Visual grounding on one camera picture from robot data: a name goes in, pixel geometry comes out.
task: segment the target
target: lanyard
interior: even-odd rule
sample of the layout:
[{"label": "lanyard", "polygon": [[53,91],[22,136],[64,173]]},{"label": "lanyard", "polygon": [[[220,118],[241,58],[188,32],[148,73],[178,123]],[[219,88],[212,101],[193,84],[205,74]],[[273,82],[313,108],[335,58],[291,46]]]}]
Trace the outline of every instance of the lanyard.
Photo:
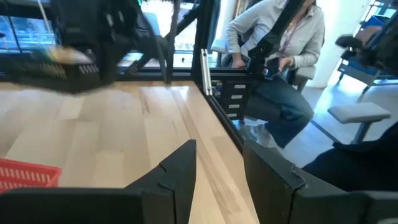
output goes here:
[{"label": "lanyard", "polygon": [[302,21],[303,20],[301,20],[300,22],[298,22],[296,24],[296,26],[294,26],[292,33],[288,36],[288,38],[286,39],[284,45],[282,46],[282,49],[279,51],[279,53],[281,55],[283,55],[285,53],[285,50],[286,50],[287,46],[290,44],[290,41],[292,40],[294,33],[296,33],[297,27],[301,24]]}]

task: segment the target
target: light gray jacket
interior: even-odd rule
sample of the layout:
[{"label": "light gray jacket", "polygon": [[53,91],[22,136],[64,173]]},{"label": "light gray jacket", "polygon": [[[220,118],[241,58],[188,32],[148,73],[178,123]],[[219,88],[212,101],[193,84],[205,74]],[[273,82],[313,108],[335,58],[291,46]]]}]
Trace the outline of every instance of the light gray jacket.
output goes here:
[{"label": "light gray jacket", "polygon": [[[272,29],[286,2],[287,0],[262,0],[231,21],[226,29],[228,52],[241,52],[243,55],[248,56],[248,51],[255,47]],[[240,47],[238,34],[242,35],[250,28],[254,28],[253,34]],[[292,31],[293,29],[283,34],[280,42],[281,48]],[[325,20],[323,12],[319,7],[312,6],[297,27],[283,55],[278,52],[271,55],[269,59],[293,56],[295,68],[315,65],[320,56],[324,35]]]}]

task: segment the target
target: black drawer unit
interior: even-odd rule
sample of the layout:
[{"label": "black drawer unit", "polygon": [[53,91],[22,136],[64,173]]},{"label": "black drawer unit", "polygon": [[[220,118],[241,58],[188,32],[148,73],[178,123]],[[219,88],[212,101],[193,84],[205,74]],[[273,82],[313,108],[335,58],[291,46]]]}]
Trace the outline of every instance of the black drawer unit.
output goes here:
[{"label": "black drawer unit", "polygon": [[242,119],[248,99],[257,81],[224,81],[220,105],[231,120]]}]

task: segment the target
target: gray bench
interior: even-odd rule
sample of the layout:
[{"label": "gray bench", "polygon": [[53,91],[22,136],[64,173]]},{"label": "gray bench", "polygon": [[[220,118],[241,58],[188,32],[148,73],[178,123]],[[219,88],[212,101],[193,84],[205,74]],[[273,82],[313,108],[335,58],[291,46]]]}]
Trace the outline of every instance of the gray bench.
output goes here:
[{"label": "gray bench", "polygon": [[355,105],[334,106],[328,112],[341,124],[361,123],[353,144],[363,142],[366,133],[375,122],[390,118],[391,113],[374,103],[358,103]]}]

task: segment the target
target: sneaker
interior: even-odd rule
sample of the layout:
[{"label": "sneaker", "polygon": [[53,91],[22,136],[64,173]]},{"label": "sneaker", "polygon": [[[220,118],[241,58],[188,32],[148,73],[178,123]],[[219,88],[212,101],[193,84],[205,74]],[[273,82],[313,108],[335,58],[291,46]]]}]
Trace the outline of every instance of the sneaker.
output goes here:
[{"label": "sneaker", "polygon": [[257,139],[258,144],[264,147],[270,147],[272,136],[264,124],[251,127],[251,134]]}]

